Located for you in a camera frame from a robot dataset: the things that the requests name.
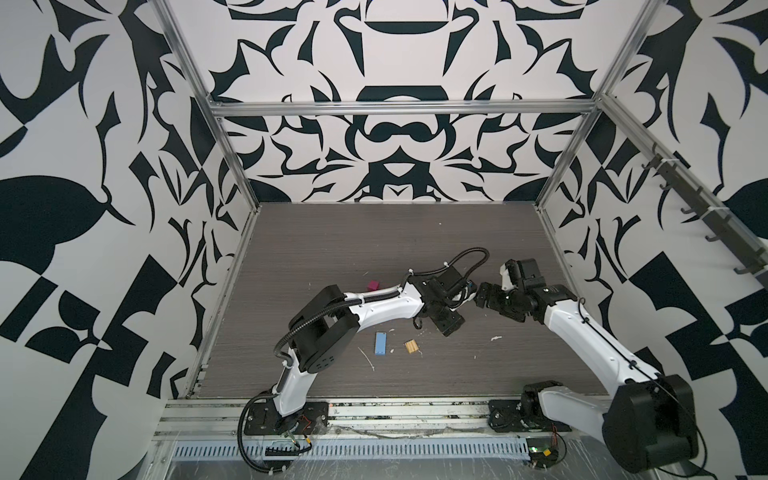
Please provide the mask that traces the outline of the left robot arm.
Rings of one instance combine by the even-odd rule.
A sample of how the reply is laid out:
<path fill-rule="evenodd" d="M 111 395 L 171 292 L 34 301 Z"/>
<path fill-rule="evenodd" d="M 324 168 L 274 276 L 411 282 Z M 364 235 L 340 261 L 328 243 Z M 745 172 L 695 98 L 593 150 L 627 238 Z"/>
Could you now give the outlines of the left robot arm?
<path fill-rule="evenodd" d="M 303 409 L 318 373 L 330 367 L 355 335 L 383 323 L 409 319 L 416 326 L 430 319 L 449 336 L 464 323 L 458 309 L 472 301 L 479 287 L 454 267 L 431 276 L 409 274 L 396 286 L 363 293 L 323 288 L 290 321 L 273 354 L 283 371 L 272 388 L 277 414 L 287 418 Z"/>

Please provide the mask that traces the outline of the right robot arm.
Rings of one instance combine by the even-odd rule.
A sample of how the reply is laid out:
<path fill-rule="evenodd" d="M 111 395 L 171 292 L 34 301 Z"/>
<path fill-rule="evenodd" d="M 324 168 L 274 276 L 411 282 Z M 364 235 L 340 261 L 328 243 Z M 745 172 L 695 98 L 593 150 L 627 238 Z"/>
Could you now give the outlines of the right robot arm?
<path fill-rule="evenodd" d="M 509 260 L 499 284 L 482 283 L 475 303 L 508 319 L 547 327 L 604 387 L 590 399 L 558 381 L 525 386 L 516 418 L 527 426 L 565 424 L 600 441 L 629 473 L 660 469 L 705 454 L 694 395 L 678 375 L 665 375 L 613 337 L 587 312 L 585 301 L 549 284 L 533 259 Z"/>

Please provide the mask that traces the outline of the light blue block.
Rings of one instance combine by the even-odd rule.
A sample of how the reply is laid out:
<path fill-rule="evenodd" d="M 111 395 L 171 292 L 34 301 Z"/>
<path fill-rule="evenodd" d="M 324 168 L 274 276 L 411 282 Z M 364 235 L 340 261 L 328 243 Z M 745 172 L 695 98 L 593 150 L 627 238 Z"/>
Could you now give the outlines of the light blue block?
<path fill-rule="evenodd" d="M 376 356 L 385 356 L 387 352 L 387 333 L 377 332 L 375 335 L 374 354 Z"/>

